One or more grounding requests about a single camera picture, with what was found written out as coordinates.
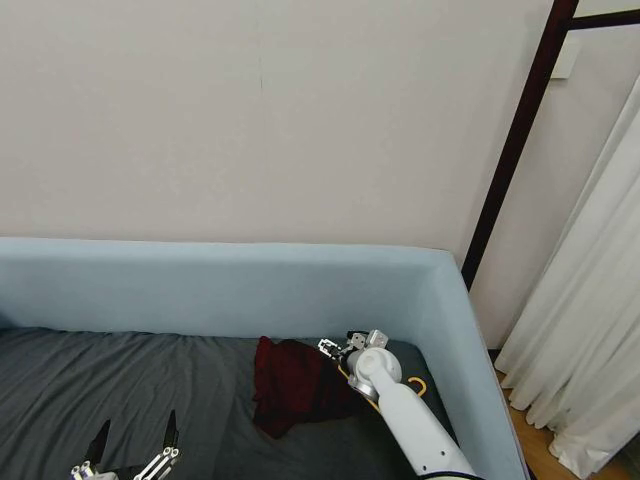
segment beige wall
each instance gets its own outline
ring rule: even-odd
[[[0,234],[461,260],[550,4],[1,2]],[[552,87],[482,265],[492,345],[637,73],[637,30],[597,35]]]
[[[578,13],[638,7],[638,0],[583,0]],[[582,51],[569,80],[547,90],[471,291],[490,346],[501,345],[516,321],[640,75],[640,26],[571,35]]]

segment dark wooden frame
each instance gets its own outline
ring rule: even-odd
[[[529,70],[529,76],[524,85],[507,139],[502,147],[491,186],[462,266],[462,277],[468,289],[471,289],[478,267],[480,267],[482,256],[498,219],[500,208],[507,195],[509,184],[518,166],[518,161],[531,132],[533,121],[542,103],[544,92],[551,79],[553,67],[558,60],[567,33],[569,30],[640,24],[640,9],[574,18],[578,1],[554,0],[551,7],[547,24]]]

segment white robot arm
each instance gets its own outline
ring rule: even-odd
[[[377,402],[380,414],[416,475],[480,480],[424,401],[400,383],[402,369],[398,359],[385,349],[387,337],[379,330],[372,330],[366,336],[350,335],[346,348],[341,349],[327,339],[318,347],[346,367],[349,384],[355,390]]]

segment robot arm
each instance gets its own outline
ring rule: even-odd
[[[171,411],[171,415],[169,415],[162,451],[155,455],[153,460],[138,467],[126,467],[113,472],[99,473],[97,465],[102,460],[110,424],[111,422],[107,420],[96,438],[89,444],[84,463],[71,469],[70,480],[163,480],[169,475],[180,458],[180,450],[177,448],[178,430],[175,410]]]
[[[462,451],[420,397],[400,383],[398,359],[385,349],[387,337],[379,330],[366,337],[353,333],[346,348],[330,340],[318,344],[321,352],[349,372],[349,384],[377,402],[380,414],[418,476],[441,479],[478,479]]]

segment light blue headboard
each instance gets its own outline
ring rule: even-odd
[[[0,326],[232,337],[380,328],[420,348],[477,473],[528,478],[444,251],[0,238]]]

